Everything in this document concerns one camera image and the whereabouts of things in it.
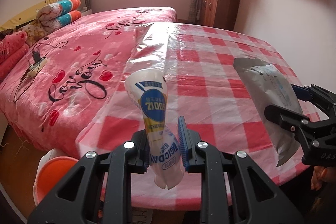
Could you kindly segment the person's right hand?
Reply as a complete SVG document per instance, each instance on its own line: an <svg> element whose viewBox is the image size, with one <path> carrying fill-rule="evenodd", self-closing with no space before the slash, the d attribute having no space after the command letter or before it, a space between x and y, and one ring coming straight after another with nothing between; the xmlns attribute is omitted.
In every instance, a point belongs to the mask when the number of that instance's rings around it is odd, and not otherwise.
<svg viewBox="0 0 336 224"><path fill-rule="evenodd" d="M324 182L336 182L336 168L315 166L313 169L313 176L311 178L311 190L320 190Z"/></svg>

